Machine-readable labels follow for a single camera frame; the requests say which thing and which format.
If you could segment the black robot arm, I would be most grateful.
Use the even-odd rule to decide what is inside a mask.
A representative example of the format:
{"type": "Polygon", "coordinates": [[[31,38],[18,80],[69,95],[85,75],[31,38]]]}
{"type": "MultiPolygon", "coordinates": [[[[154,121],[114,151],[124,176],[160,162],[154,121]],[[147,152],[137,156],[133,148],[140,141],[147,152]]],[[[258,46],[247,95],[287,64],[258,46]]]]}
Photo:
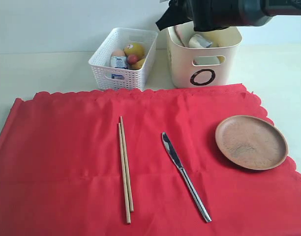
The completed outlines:
{"type": "Polygon", "coordinates": [[[159,30],[192,22],[197,32],[260,27],[274,16],[301,16],[301,0],[170,0],[159,30]]]}

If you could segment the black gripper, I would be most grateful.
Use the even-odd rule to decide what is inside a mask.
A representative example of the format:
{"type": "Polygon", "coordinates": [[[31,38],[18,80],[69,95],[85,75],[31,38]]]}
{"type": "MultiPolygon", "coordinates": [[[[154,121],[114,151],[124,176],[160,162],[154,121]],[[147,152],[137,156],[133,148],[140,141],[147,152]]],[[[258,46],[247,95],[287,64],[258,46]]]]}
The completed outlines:
{"type": "Polygon", "coordinates": [[[195,24],[196,7],[196,0],[170,0],[168,9],[155,24],[159,31],[187,22],[195,24]]]}

